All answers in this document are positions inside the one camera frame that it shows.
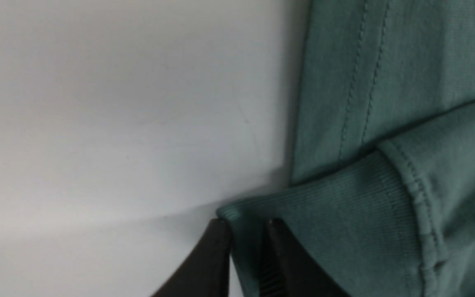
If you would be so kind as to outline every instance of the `white surface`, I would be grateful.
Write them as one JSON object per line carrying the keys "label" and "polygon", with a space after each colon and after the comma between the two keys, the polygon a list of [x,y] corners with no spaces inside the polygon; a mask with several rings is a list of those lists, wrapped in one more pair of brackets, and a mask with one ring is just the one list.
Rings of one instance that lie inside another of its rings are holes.
{"label": "white surface", "polygon": [[284,187],[307,7],[0,0],[0,297],[146,297]]}

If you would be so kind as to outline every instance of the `teal fabric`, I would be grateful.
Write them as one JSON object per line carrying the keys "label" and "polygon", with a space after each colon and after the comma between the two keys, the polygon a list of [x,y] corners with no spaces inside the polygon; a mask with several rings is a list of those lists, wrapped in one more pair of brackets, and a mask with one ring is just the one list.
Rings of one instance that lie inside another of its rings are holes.
{"label": "teal fabric", "polygon": [[475,296],[475,1],[314,0],[291,184],[217,211],[245,296],[268,217],[353,297]]}

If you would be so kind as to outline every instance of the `stitching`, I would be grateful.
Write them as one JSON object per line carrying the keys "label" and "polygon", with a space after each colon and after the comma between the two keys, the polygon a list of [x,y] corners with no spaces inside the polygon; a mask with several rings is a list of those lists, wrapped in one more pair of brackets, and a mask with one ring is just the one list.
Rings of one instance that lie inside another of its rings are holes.
{"label": "stitching", "polygon": [[[382,187],[384,188],[384,191],[386,192],[386,196],[388,196],[388,199],[390,200],[390,204],[391,204],[391,207],[392,207],[392,212],[393,212],[393,216],[395,218],[395,223],[397,225],[399,225],[399,221],[398,221],[398,214],[397,214],[397,210],[396,210],[396,204],[394,203],[394,199],[392,198],[392,196],[390,195],[390,192],[388,191],[388,187],[386,186],[386,184],[384,184],[384,181],[382,180],[382,177],[379,175],[379,181],[381,181],[381,185]],[[408,296],[411,297],[412,295],[412,290],[411,290],[411,278],[410,278],[410,275],[408,273],[408,269],[407,269],[407,256],[406,256],[406,252],[404,251],[404,238],[403,236],[401,235],[401,232],[399,232],[397,230],[397,237],[399,239],[399,242],[401,243],[401,252],[402,252],[402,257],[403,257],[403,269],[404,269],[404,280],[406,281],[406,287],[407,287],[407,290],[408,290]]]}
{"label": "stitching", "polygon": [[[413,165],[411,160],[409,160],[408,156],[404,153],[402,148],[399,145],[397,145],[396,143],[394,143],[393,141],[390,141],[390,143],[395,147],[395,149],[399,152],[399,154],[401,154],[401,157],[405,160],[405,162],[406,162],[406,164],[407,164],[407,166],[410,170],[411,176],[413,177],[415,183],[417,184],[417,188],[418,188],[419,192],[421,192],[421,194],[423,195],[423,198],[424,198],[423,202],[424,202],[424,205],[426,207],[426,216],[428,217],[428,223],[430,224],[430,235],[431,235],[432,240],[434,242],[436,262],[437,262],[437,261],[439,261],[439,255],[438,255],[438,253],[439,253],[438,252],[439,251],[439,243],[437,242],[437,237],[435,236],[434,224],[433,224],[433,220],[432,220],[432,209],[430,208],[430,205],[428,204],[428,195],[426,194],[426,189],[424,188],[423,182],[419,178],[419,175],[417,173],[417,170],[415,169],[415,166]],[[434,275],[434,278],[436,278],[435,266],[428,267],[427,269],[424,269],[424,270],[431,271],[432,274]],[[434,294],[435,294],[435,291],[430,292],[430,294],[428,294],[428,295],[431,296],[431,295],[434,295]]]}
{"label": "stitching", "polygon": [[362,38],[364,37],[364,30],[366,29],[366,17],[368,12],[368,0],[364,1],[364,11],[362,13],[362,21],[360,22],[360,30],[358,31],[357,52],[355,56],[355,66],[353,69],[353,76],[349,84],[349,93],[346,104],[346,118],[342,127],[342,139],[340,143],[340,151],[338,153],[338,160],[342,160],[343,144],[347,137],[347,126],[349,124],[349,115],[351,113],[351,101],[353,100],[353,92],[355,91],[355,83],[357,82],[358,66],[360,65],[360,53],[362,52]]}
{"label": "stitching", "polygon": [[388,24],[388,12],[390,11],[390,2],[391,0],[388,0],[388,4],[386,5],[386,11],[384,12],[384,21],[381,29],[381,43],[379,45],[379,56],[377,58],[375,71],[373,72],[373,83],[371,86],[371,90],[369,91],[369,101],[367,108],[368,111],[366,115],[366,123],[364,124],[364,132],[362,133],[362,142],[360,143],[361,145],[366,142],[366,132],[368,129],[369,118],[371,117],[371,112],[373,110],[373,92],[375,91],[375,85],[377,85],[377,78],[379,77],[379,70],[381,69],[381,61],[384,53],[384,44],[386,42],[386,25]]}

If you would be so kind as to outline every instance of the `black clamp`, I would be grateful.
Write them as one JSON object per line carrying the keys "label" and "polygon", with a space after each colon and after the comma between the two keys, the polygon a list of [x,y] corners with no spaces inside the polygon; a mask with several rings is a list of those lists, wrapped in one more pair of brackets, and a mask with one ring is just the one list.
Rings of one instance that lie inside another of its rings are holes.
{"label": "black clamp", "polygon": [[[190,255],[153,297],[227,297],[232,230],[213,219]],[[349,297],[280,219],[265,223],[260,297]]]}

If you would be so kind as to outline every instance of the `sleeve cuff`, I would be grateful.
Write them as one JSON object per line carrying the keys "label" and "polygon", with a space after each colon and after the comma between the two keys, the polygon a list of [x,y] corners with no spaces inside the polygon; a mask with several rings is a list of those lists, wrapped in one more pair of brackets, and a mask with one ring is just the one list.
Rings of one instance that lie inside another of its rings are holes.
{"label": "sleeve cuff", "polygon": [[302,186],[217,210],[234,232],[246,297],[257,297],[262,222],[281,218],[307,252],[353,297],[417,296],[421,245],[412,199],[382,152]]}

